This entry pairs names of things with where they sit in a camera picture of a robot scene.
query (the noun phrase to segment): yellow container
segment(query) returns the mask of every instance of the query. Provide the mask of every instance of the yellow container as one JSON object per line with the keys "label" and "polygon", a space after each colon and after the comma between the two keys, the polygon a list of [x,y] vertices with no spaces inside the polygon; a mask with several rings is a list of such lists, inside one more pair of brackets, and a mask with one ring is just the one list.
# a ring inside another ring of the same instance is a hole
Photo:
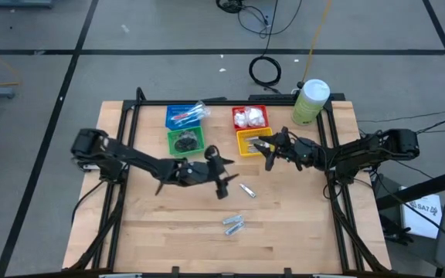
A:
{"label": "yellow container", "polygon": [[[270,135],[272,135],[272,129],[270,129],[270,127],[236,132],[236,137],[238,138],[239,154],[241,154],[241,156],[243,157],[262,155],[260,152],[257,153],[248,152],[248,147],[250,146],[250,143],[245,139],[257,136],[270,136]],[[270,149],[273,151],[274,146],[270,145]]]}

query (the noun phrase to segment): green container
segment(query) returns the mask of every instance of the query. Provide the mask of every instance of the green container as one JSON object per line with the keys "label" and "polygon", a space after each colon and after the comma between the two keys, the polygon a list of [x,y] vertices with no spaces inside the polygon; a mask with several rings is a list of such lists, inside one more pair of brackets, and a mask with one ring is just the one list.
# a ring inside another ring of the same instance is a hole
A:
{"label": "green container", "polygon": [[[197,137],[197,141],[199,142],[199,147],[193,151],[177,151],[175,149],[175,142],[178,140],[178,136],[180,133],[184,131],[193,131]],[[186,156],[187,154],[194,154],[206,149],[206,142],[204,141],[204,134],[202,132],[202,127],[190,127],[178,131],[169,131],[168,132],[168,145],[169,145],[169,154],[174,156]]]}

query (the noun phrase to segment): silver object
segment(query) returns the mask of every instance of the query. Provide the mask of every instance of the silver object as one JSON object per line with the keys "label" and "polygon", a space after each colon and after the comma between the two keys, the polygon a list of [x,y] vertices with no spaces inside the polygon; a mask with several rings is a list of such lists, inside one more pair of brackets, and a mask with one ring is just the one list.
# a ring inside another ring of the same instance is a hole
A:
{"label": "silver object", "polygon": [[239,186],[240,186],[246,193],[248,193],[248,195],[250,195],[250,197],[252,197],[252,198],[255,198],[255,197],[256,197],[255,192],[253,192],[250,188],[247,188],[246,185],[244,185],[244,184],[239,184]]}
{"label": "silver object", "polygon": [[242,215],[235,215],[235,216],[231,216],[228,219],[224,219],[222,221],[222,223],[224,225],[230,224],[230,223],[234,223],[234,222],[242,222],[243,221],[243,216]]}
{"label": "silver object", "polygon": [[243,228],[245,226],[245,223],[242,222],[238,222],[238,224],[234,225],[233,227],[227,229],[224,233],[227,236],[231,236],[232,234],[234,234],[235,232],[238,232],[241,228]]}

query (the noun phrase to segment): white bottle cap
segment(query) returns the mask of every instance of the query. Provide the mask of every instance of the white bottle cap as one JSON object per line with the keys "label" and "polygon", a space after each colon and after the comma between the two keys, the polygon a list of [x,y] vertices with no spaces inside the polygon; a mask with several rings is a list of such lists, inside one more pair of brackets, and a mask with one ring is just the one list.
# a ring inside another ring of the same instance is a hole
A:
{"label": "white bottle cap", "polygon": [[322,80],[308,80],[304,87],[305,95],[315,103],[324,103],[331,95],[331,89]]}

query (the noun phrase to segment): yellow cable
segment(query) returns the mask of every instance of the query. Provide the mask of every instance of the yellow cable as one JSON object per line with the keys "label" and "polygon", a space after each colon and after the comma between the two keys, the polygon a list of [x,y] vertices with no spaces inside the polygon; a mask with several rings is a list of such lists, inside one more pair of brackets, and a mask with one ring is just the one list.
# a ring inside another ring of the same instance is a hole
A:
{"label": "yellow cable", "polygon": [[322,25],[325,22],[325,18],[327,18],[327,16],[328,16],[329,8],[331,7],[331,3],[332,3],[332,0],[328,0],[327,5],[325,6],[324,13],[322,14],[321,24],[317,27],[317,31],[315,31],[315,36],[312,39],[312,45],[310,46],[310,52],[308,52],[308,59],[307,59],[307,64],[305,66],[305,73],[303,75],[303,78],[301,79],[301,82],[305,82],[305,78],[307,77],[307,73],[308,73],[308,68],[312,64],[312,55],[314,52],[315,43],[317,42],[318,35],[321,33]]}
{"label": "yellow cable", "polygon": [[0,86],[18,86],[22,83],[21,79],[20,79],[20,75],[19,72],[16,71],[16,69],[13,69],[12,66],[10,66],[9,64],[7,64],[7,62],[3,61],[3,59],[0,58],[0,63],[5,66],[11,73],[13,73],[13,75],[16,77],[16,79],[18,80],[18,82],[7,82],[7,83],[0,83]]}

